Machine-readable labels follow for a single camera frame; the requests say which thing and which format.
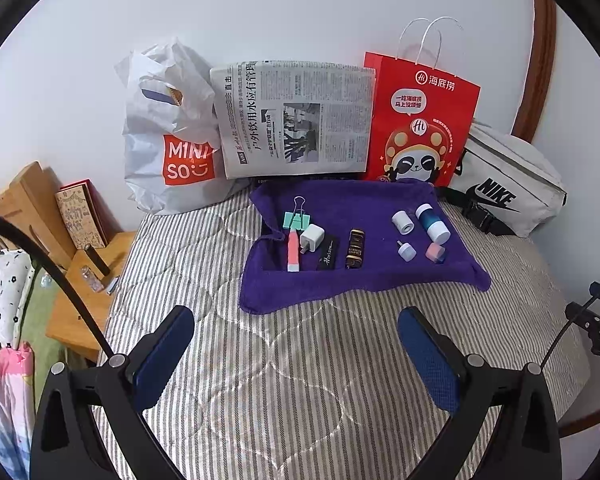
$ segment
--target pink blanket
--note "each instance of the pink blanket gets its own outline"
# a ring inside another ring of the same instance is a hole
[[[14,480],[29,478],[31,437],[35,420],[33,352],[0,350],[0,463]]]

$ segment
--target notebook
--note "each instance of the notebook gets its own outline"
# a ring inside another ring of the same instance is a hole
[[[66,230],[76,248],[91,244],[100,249],[107,246],[107,237],[93,205],[89,180],[61,187],[56,193],[58,208]]]

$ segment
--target small glass jar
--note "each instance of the small glass jar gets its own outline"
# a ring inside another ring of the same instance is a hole
[[[102,290],[104,290],[104,285],[102,285],[102,282],[97,278],[97,276],[88,266],[84,266],[83,268],[81,268],[80,273],[84,278],[84,281],[89,284],[93,292],[101,292]]]
[[[45,272],[42,274],[42,278],[40,278],[40,286],[42,288],[49,288],[53,282],[54,282],[54,280],[51,278],[49,273],[46,272],[46,270],[45,270]]]

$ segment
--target mattress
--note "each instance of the mattress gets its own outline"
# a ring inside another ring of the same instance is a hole
[[[129,352],[175,304],[196,329],[157,405],[144,412],[187,479],[406,478],[442,429],[400,345],[400,310],[416,305],[462,352],[493,366],[539,362],[564,299],[529,240],[485,235],[444,209],[490,273],[479,292],[459,283],[352,290],[266,316],[238,308],[242,267],[261,220],[242,192],[177,216],[147,216],[113,301],[106,337]],[[567,331],[545,369],[560,417],[589,377]],[[498,414],[491,408],[459,478],[470,478]],[[96,422],[121,478],[133,478],[101,408]]]

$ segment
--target green blanket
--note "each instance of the green blanket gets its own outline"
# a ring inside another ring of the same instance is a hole
[[[86,367],[86,362],[82,357],[67,349],[62,343],[45,335],[46,322],[51,315],[54,300],[60,288],[56,282],[52,282],[51,286],[47,288],[42,287],[40,278],[43,273],[43,269],[38,269],[33,278],[20,336],[21,341],[27,341],[31,345],[34,353],[33,392],[36,409],[38,409],[40,395],[45,387],[46,376],[54,363],[65,362],[73,370]]]

